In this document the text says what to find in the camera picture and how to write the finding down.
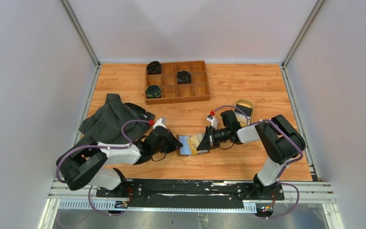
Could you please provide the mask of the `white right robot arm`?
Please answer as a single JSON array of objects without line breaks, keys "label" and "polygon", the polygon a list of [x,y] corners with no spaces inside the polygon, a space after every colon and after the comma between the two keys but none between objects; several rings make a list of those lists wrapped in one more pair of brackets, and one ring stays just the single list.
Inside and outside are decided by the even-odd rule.
[{"label": "white right robot arm", "polygon": [[283,115],[242,126],[233,110],[221,113],[223,129],[215,125],[206,127],[204,136],[196,146],[197,151],[218,148],[222,142],[241,145],[261,141],[267,153],[262,169],[255,174],[250,191],[239,196],[265,199],[273,194],[285,168],[303,157],[306,142]]}]

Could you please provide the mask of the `brown leather card holder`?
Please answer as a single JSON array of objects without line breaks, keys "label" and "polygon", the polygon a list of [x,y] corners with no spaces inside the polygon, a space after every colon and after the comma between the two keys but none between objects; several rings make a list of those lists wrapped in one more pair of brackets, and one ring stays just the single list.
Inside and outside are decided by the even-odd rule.
[{"label": "brown leather card holder", "polygon": [[183,144],[183,147],[177,150],[180,156],[193,156],[189,145],[189,137],[190,135],[177,135],[178,140]]}]

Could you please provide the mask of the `yellow oval card tray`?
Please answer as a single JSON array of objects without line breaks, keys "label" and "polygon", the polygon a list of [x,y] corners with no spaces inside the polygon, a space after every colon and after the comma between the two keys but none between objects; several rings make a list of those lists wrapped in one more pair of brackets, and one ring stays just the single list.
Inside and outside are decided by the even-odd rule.
[{"label": "yellow oval card tray", "polygon": [[246,127],[253,122],[255,105],[246,99],[236,100],[234,113],[241,127]]}]

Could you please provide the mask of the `gold VIP card 8841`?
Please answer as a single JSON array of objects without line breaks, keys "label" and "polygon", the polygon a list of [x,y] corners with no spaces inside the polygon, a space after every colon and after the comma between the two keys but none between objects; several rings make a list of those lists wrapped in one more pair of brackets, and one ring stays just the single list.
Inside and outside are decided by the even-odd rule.
[{"label": "gold VIP card 8841", "polygon": [[200,145],[200,142],[202,141],[203,137],[204,134],[196,134],[189,137],[190,141],[189,145],[193,156],[197,154],[208,153],[208,150],[197,150],[197,147]]}]

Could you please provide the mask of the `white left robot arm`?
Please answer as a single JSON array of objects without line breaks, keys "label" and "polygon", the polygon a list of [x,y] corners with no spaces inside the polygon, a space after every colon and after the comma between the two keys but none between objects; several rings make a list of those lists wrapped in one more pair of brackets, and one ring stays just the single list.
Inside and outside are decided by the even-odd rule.
[{"label": "white left robot arm", "polygon": [[108,168],[108,165],[143,164],[157,153],[168,154],[182,146],[163,126],[155,127],[131,144],[107,144],[88,137],[57,159],[56,178],[71,191],[97,186],[108,189],[115,197],[122,197],[127,191],[127,184],[122,181],[118,169]]}]

